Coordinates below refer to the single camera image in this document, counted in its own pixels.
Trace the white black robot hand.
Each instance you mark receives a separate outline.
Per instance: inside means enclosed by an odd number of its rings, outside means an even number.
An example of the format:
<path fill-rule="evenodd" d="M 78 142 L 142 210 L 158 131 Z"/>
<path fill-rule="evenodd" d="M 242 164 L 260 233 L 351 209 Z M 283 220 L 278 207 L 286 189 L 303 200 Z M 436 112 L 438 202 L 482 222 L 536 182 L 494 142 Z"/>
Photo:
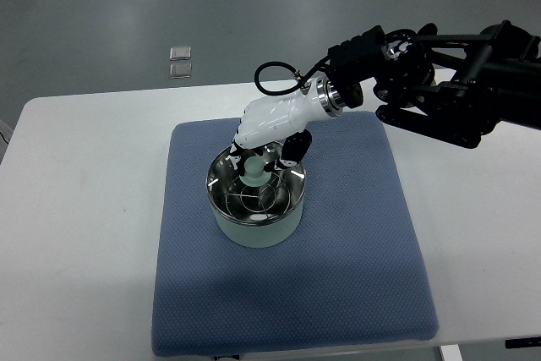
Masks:
<path fill-rule="evenodd" d="M 281 141 L 279 157 L 265 164 L 264 170 L 294 167 L 302 161 L 312 143 L 307 124 L 336 118 L 345 106 L 325 76 L 311 79 L 307 93 L 295 90 L 289 95 L 263 96 L 251 101 L 241 117 L 228 158 L 243 176 L 249 150 L 260 156 L 263 146 Z"/>

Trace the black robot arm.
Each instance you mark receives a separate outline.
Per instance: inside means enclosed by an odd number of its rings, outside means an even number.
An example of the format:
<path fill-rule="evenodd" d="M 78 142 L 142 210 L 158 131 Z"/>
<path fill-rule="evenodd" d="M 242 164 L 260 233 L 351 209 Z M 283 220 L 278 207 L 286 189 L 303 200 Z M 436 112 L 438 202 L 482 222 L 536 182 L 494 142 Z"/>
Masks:
<path fill-rule="evenodd" d="M 500 122 L 540 127 L 540 38 L 508 20 L 477 35 L 376 25 L 329 48 L 324 71 L 347 107 L 374 79 L 381 122 L 463 148 Z"/>

